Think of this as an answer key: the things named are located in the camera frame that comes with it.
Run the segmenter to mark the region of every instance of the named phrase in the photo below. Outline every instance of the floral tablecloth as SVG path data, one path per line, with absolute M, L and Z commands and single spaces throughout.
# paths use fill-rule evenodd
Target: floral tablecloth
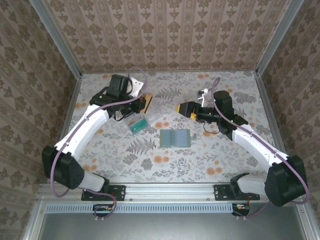
M 70 127 L 81 118 L 94 94 L 108 86 L 112 74 L 84 74 Z M 132 74 L 143 81 L 141 73 Z M 240 145 L 221 133 L 204 131 L 203 124 L 175 111 L 176 105 L 197 101 L 196 91 L 210 88 L 220 77 L 218 90 L 230 93 L 235 113 L 273 144 L 272 135 L 253 72 L 155 72 L 148 73 L 147 92 L 161 117 L 133 135 L 124 122 L 110 119 L 85 147 L 79 163 L 86 171 L 107 177 L 112 183 L 228 182 L 249 172 L 264 175 L 258 162 Z M 190 129 L 190 148 L 159 148 L 160 129 Z M 206 124 L 208 132 L 218 130 Z

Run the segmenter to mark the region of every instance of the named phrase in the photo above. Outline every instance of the teal object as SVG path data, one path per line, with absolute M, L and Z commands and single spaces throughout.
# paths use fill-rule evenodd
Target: teal object
M 145 118 L 142 118 L 140 121 L 132 124 L 130 126 L 131 131 L 136 134 L 140 132 L 142 129 L 146 128 L 148 126 L 148 122 Z
M 161 129 L 160 148 L 190 148 L 190 129 Z

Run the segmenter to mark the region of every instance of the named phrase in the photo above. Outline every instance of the patterned wall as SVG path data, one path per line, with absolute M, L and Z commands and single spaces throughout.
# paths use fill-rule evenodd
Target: patterned wall
M 75 78 L 28 0 L 0 1 L 0 239 L 18 239 Z
M 262 76 L 286 150 L 306 167 L 320 219 L 320 1 L 306 0 Z
M 254 69 L 289 0 L 45 0 L 83 72 Z

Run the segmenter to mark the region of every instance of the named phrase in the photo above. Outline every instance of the black mounting bracket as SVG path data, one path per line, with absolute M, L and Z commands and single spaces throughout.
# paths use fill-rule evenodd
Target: black mounting bracket
M 126 186 L 125 185 L 109 185 L 108 181 L 108 190 L 104 191 L 104 188 L 102 187 L 100 193 L 107 193 L 116 198 L 117 201 L 124 201 L 126 197 Z M 103 196 L 103 195 L 96 195 L 91 192 L 82 191 L 81 195 L 81 201 L 91 201 L 91 202 L 96 202 L 96 201 L 112 201 L 111 197 L 108 196 Z
M 239 192 L 234 195 L 230 188 L 230 184 L 217 184 L 213 186 L 214 188 L 214 199 L 216 201 L 247 201 L 248 197 L 250 201 L 260 200 L 260 196 L 253 193 L 243 193 Z

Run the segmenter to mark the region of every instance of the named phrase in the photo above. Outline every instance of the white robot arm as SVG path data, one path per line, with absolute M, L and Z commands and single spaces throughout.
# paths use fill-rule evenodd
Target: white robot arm
M 54 169 L 54 180 L 70 188 L 81 188 L 99 192 L 109 181 L 95 173 L 84 171 L 78 164 L 80 156 L 96 131 L 111 117 L 115 117 L 116 111 L 122 111 L 125 115 L 139 113 L 145 107 L 146 100 L 141 97 L 130 103 L 121 104 L 117 107 L 99 109 L 109 103 L 122 102 L 136 98 L 144 83 L 133 77 L 124 77 L 114 74 L 109 87 L 105 87 L 90 101 L 90 105 L 72 130 L 54 147 L 46 146 L 42 151 L 42 163 L 45 175 L 50 178 L 51 168 L 55 156 L 62 149 L 59 161 Z M 77 127 L 86 120 L 79 130 Z
M 208 89 L 199 91 L 197 96 L 202 100 L 201 104 L 184 102 L 177 106 L 177 111 L 200 123 L 216 123 L 222 134 L 252 154 L 267 173 L 267 177 L 251 176 L 249 173 L 233 177 L 230 189 L 234 199 L 237 199 L 237 195 L 247 193 L 264 195 L 280 207 L 304 195 L 308 186 L 301 158 L 288 156 L 260 137 L 245 119 L 234 113 L 232 99 L 227 91 L 217 91 L 213 95 L 219 112 L 214 107 L 204 107 L 208 93 Z

